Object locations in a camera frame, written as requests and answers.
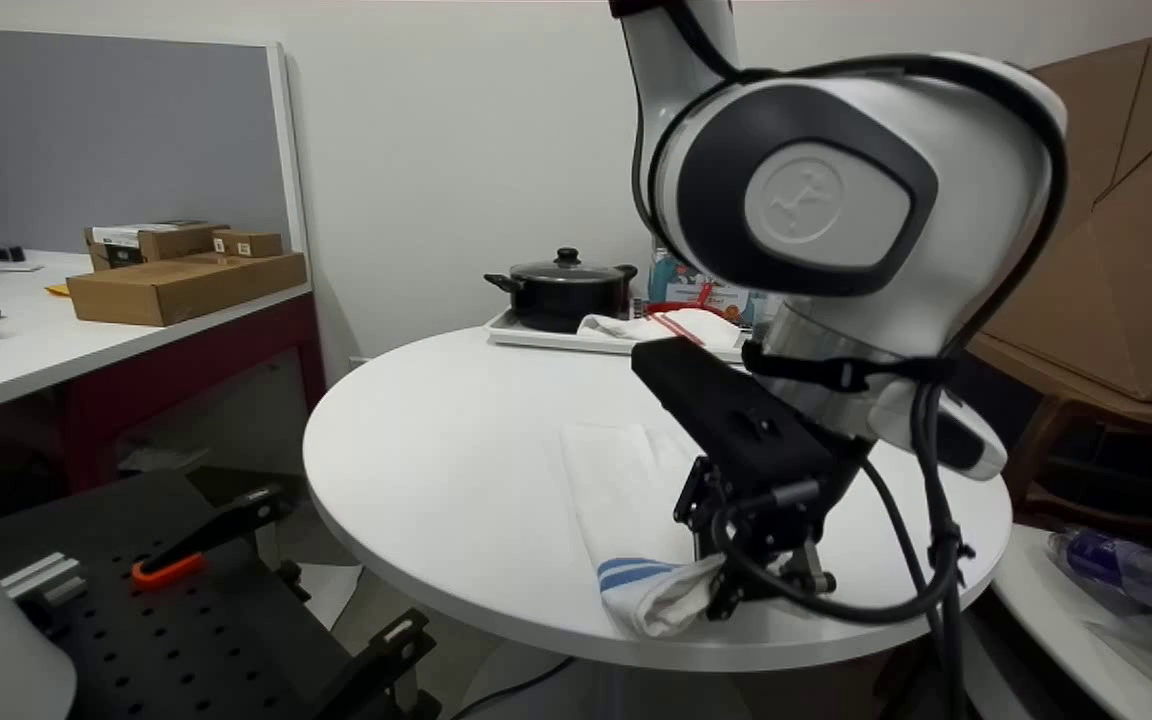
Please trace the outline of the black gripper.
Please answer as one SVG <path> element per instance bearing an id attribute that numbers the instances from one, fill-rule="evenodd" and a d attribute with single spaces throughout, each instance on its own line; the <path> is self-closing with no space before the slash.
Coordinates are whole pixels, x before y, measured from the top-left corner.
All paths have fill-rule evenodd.
<path id="1" fill-rule="evenodd" d="M 803 596 L 829 596 L 838 577 L 820 566 L 825 520 L 858 474 L 858 460 L 829 460 L 795 479 L 749 485 L 714 457 L 698 457 L 673 520 L 698 538 L 700 559 L 722 555 L 706 620 L 732 620 L 745 602 L 774 602 L 774 587 L 732 551 Z"/>

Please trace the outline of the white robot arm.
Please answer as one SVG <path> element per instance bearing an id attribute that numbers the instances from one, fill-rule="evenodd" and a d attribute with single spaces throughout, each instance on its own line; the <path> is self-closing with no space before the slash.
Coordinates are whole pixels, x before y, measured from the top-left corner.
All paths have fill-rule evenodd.
<path id="1" fill-rule="evenodd" d="M 694 340 L 633 352 L 700 443 L 675 495 L 698 555 L 655 583 L 707 620 L 749 602 L 884 626 L 953 607 L 968 544 L 938 485 L 949 375 L 1060 222 L 1066 99 L 968 52 L 745 69 L 732 0 L 608 0 L 608 15 L 637 84 L 639 222 L 774 307 L 738 359 Z M 928 476 L 934 577 L 858 607 L 831 596 L 815 544 L 882 443 Z"/>

